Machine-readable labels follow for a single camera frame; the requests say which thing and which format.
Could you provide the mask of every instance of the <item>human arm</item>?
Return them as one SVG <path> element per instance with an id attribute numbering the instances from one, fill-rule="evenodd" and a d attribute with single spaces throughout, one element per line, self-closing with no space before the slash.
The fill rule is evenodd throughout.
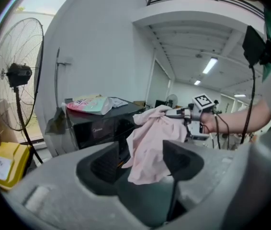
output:
<path id="1" fill-rule="evenodd" d="M 248 109 L 231 114 L 220 114 L 219 116 L 228 124 L 230 133 L 241 134 L 245 126 L 247 113 Z M 219 133 L 227 133 L 226 124 L 219 117 L 217 118 Z M 270 109 L 265 100 L 261 99 L 252 107 L 247 133 L 252 133 L 263 128 L 270 120 Z M 205 133 L 209 133 L 208 129 L 211 133 L 216 132 L 216 122 L 213 114 L 202 114 L 201 122 L 207 127 L 204 129 Z"/>

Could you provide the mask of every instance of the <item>yellow box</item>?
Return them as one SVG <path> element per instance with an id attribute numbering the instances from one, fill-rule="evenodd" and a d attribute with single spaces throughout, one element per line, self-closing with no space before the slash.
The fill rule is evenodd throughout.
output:
<path id="1" fill-rule="evenodd" d="M 30 146 L 2 142 L 0 145 L 0 188 L 9 191 L 23 177 L 30 156 Z"/>

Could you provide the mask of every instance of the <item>pink cloth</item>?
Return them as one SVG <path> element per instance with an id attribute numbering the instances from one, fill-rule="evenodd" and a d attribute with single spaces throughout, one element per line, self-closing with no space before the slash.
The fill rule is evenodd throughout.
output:
<path id="1" fill-rule="evenodd" d="M 170 109 L 161 105 L 134 115 L 135 123 L 143 126 L 135 129 L 127 138 L 131 159 L 123 168 L 132 166 L 129 182 L 136 185 L 151 184 L 170 174 L 163 161 L 163 140 L 184 142 L 187 136 L 183 120 L 165 116 L 164 112 Z"/>

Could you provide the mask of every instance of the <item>black appliance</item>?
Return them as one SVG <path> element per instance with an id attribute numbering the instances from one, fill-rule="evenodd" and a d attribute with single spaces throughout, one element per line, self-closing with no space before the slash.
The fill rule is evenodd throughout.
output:
<path id="1" fill-rule="evenodd" d="M 129 157 L 126 138 L 137 127 L 133 115 L 142 113 L 142 106 L 128 102 L 128 105 L 112 108 L 105 115 L 94 115 L 72 111 L 67 108 L 67 123 L 78 149 L 118 141 L 120 161 Z"/>
<path id="2" fill-rule="evenodd" d="M 167 105 L 167 102 L 161 101 L 161 100 L 156 100 L 155 108 L 160 106 L 160 105 Z"/>

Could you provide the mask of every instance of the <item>label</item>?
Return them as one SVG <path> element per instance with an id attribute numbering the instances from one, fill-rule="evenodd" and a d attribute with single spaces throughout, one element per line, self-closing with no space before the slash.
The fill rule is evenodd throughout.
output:
<path id="1" fill-rule="evenodd" d="M 93 129 L 93 133 L 95 133 L 95 132 L 97 132 L 97 131 L 101 131 L 102 130 L 102 128 L 94 128 Z"/>
<path id="2" fill-rule="evenodd" d="M 12 160 L 0 157 L 0 180 L 5 181 L 8 178 L 11 169 Z"/>

